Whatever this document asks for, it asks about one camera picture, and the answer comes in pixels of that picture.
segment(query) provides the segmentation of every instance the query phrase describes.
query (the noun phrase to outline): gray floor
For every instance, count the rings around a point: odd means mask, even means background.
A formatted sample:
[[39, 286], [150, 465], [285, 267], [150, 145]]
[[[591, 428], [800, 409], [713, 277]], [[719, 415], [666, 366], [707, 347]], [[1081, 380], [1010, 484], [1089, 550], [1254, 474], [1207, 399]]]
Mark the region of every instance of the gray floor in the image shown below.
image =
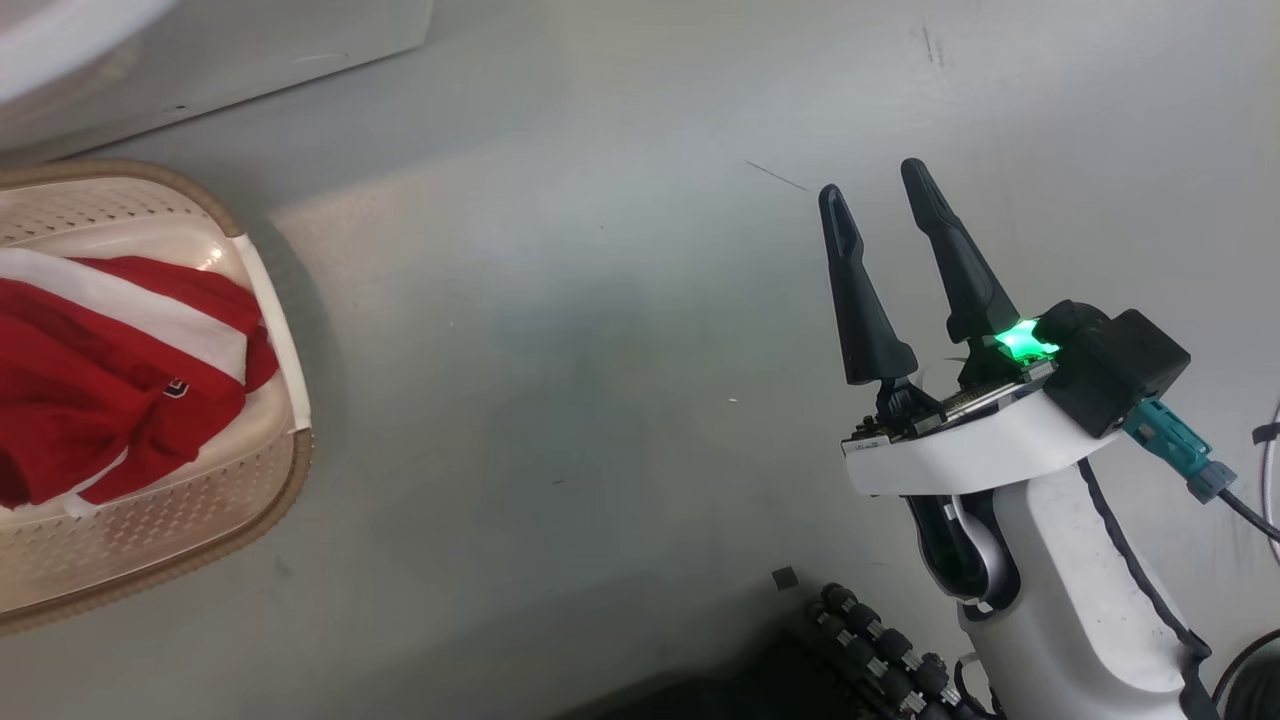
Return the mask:
[[[783, 565], [955, 657], [906, 509], [844, 477], [872, 392], [842, 383], [814, 201], [841, 184], [899, 332], [952, 355], [909, 155], [1024, 313], [1139, 306], [1181, 341], [1169, 400], [1252, 498], [1280, 351], [1277, 14], [442, 0], [420, 51], [109, 149], [248, 225], [317, 460], [250, 550], [0, 642], [0, 707], [545, 717], [731, 655], [799, 601]], [[1216, 678], [1280, 624], [1265, 543], [1134, 447], [1097, 468]]]

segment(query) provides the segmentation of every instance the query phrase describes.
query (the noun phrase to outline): robotic arm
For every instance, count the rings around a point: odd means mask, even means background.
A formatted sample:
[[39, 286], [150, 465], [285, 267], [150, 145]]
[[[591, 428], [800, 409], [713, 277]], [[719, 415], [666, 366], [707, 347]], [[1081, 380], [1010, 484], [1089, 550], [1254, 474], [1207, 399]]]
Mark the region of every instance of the robotic arm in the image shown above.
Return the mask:
[[[902, 181], [969, 357], [952, 397], [911, 384], [915, 354], [872, 287], [863, 237], [823, 188], [845, 377], [879, 382], [876, 414], [842, 443], [854, 487], [906, 500], [1010, 720], [1217, 719], [1198, 679], [1208, 647], [1165, 605], [1087, 460], [1126, 433], [1202, 502], [1235, 479], [1158, 400], [1189, 355], [1137, 310], [1062, 301], [1024, 319], [924, 164], [904, 161]], [[972, 716], [952, 700], [932, 711]]]

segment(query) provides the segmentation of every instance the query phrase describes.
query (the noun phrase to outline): small black square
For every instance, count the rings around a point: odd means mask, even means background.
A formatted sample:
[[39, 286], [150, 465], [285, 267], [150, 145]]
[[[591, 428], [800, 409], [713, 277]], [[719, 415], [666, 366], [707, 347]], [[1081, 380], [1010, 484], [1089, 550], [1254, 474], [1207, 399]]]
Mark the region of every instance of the small black square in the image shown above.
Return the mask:
[[773, 571], [773, 584], [778, 585], [778, 592], [782, 592], [799, 585], [800, 579], [796, 578], [796, 571], [787, 565], [781, 570]]

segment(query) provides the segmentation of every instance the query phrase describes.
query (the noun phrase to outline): red and white shirt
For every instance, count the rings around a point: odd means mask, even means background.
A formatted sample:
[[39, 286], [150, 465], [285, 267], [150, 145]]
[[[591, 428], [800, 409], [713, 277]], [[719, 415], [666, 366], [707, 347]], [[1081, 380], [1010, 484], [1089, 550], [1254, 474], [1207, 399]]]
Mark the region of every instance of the red and white shirt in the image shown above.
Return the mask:
[[261, 318], [216, 273], [0, 249], [0, 505], [101, 505], [195, 460], [276, 372]]

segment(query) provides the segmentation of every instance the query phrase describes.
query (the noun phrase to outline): green led light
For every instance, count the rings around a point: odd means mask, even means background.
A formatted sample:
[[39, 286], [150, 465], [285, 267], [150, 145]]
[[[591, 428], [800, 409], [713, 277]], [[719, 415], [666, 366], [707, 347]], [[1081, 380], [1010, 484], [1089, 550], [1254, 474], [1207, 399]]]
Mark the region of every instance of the green led light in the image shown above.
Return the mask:
[[1048, 342], [1041, 342], [1032, 336], [1032, 331], [1036, 329], [1036, 320], [1023, 320], [1016, 325], [1009, 328], [1007, 331], [996, 336], [1005, 347], [1009, 348], [1014, 355], [1014, 360], [1019, 363], [1033, 363], [1041, 360], [1042, 357], [1052, 357], [1055, 352], [1059, 351], [1056, 345]]

